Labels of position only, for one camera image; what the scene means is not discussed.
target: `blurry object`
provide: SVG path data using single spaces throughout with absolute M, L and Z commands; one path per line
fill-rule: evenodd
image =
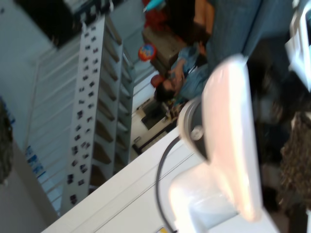
M 281 121 L 284 108 L 269 96 L 259 97 L 255 95 L 253 100 L 254 120 L 261 123 L 277 124 Z
M 138 57 L 143 62 L 153 60 L 156 57 L 156 47 L 152 44 L 145 44 L 138 50 Z
M 311 1 L 293 17 L 290 26 L 291 39 L 285 48 L 293 70 L 301 82 L 311 91 Z
M 15 0 L 42 32 L 57 47 L 70 41 L 81 30 L 76 20 L 62 0 Z
M 165 0 L 151 0 L 146 7 L 144 8 L 143 12 L 148 12 L 151 11 L 155 8 L 157 8 L 158 6 L 160 6 L 161 4 L 165 3 Z
M 12 127 L 0 101 L 0 184 L 10 175 L 13 163 Z
M 179 51 L 186 46 L 182 40 L 173 33 L 156 32 L 147 27 L 142 32 L 145 43 L 153 44 L 156 47 L 156 57 L 168 69 L 176 61 Z
M 160 84 L 161 82 L 163 82 L 163 81 L 164 81 L 164 77 L 157 74 L 157 75 L 155 75 L 155 76 L 153 76 L 153 77 L 151 78 L 151 85 L 152 85 L 154 88 L 156 88 L 156 87 L 159 86 L 159 84 Z
M 290 139 L 281 150 L 282 188 L 295 190 L 311 209 L 311 114 L 296 113 Z
M 144 4 L 144 6 L 147 6 L 150 3 L 150 0 L 142 0 L 142 3 Z M 170 28 L 166 24 L 168 17 L 164 11 L 148 11 L 145 13 L 145 18 L 145 28 L 151 27 L 153 30 L 156 31 L 170 31 Z

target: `desk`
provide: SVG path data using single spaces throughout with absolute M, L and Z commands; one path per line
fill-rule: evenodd
M 164 225 L 155 199 L 157 166 L 166 147 L 178 135 L 175 128 L 44 233 L 155 233 Z M 169 222 L 174 223 L 168 195 L 172 179 L 202 161 L 203 159 L 188 149 L 182 141 L 178 142 L 168 155 L 162 170 L 160 199 Z M 278 231 L 268 214 L 263 211 L 260 222 L 248 223 L 242 217 L 235 216 L 210 232 Z

